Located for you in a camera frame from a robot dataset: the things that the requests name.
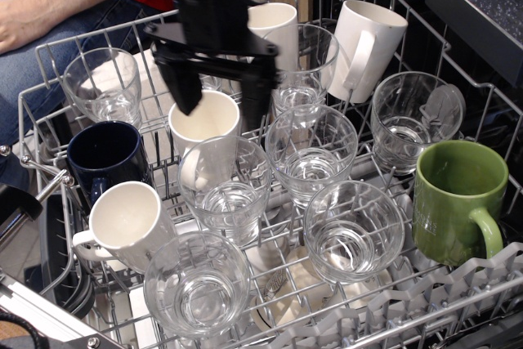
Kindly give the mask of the person's bare hand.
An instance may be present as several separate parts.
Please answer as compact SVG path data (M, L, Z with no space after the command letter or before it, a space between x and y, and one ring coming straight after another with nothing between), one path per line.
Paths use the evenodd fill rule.
M7 53L27 43L32 34L30 0L1 0L1 53Z

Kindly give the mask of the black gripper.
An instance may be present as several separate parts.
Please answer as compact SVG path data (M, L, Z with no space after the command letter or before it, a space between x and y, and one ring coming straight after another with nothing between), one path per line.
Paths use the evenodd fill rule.
M174 20L151 24L151 51L179 110L190 115L202 99L200 74L240 81L241 110L248 130L269 111L275 87L276 46L248 28L254 0L173 0Z

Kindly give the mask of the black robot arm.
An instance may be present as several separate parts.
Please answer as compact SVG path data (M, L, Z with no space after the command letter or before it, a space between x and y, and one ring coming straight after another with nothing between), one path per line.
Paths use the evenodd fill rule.
M150 24L154 62L183 114L201 101L200 75L235 80L244 126L262 125L276 87L277 46L248 28L253 0L173 0L177 19Z

